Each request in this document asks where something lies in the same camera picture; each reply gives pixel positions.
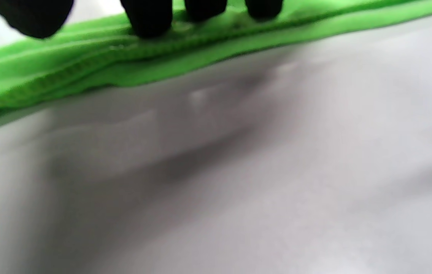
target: gloved finger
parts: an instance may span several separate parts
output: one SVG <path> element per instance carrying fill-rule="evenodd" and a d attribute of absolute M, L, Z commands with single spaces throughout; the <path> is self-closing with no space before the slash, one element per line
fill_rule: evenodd
<path fill-rule="evenodd" d="M 192 21 L 205 21 L 226 10 L 228 0 L 185 0 L 188 16 Z"/>
<path fill-rule="evenodd" d="M 0 15 L 24 35 L 48 38 L 65 23 L 74 0 L 0 0 Z"/>
<path fill-rule="evenodd" d="M 245 0 L 248 13 L 257 20 L 272 19 L 282 11 L 283 0 Z"/>
<path fill-rule="evenodd" d="M 172 0 L 121 0 L 135 35 L 155 38 L 172 25 Z"/>

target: hand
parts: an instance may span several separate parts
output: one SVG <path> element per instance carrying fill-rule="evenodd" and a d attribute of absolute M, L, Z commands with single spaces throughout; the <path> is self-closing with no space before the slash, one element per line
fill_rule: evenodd
<path fill-rule="evenodd" d="M 155 38 L 171 27 L 172 0 L 120 0 L 141 38 Z M 245 0 L 250 16 L 271 19 L 282 10 L 283 0 Z M 34 38 L 48 38 L 65 23 L 74 0 L 0 0 L 0 15 L 19 32 Z M 205 21 L 225 11 L 227 0 L 185 0 L 194 22 Z"/>

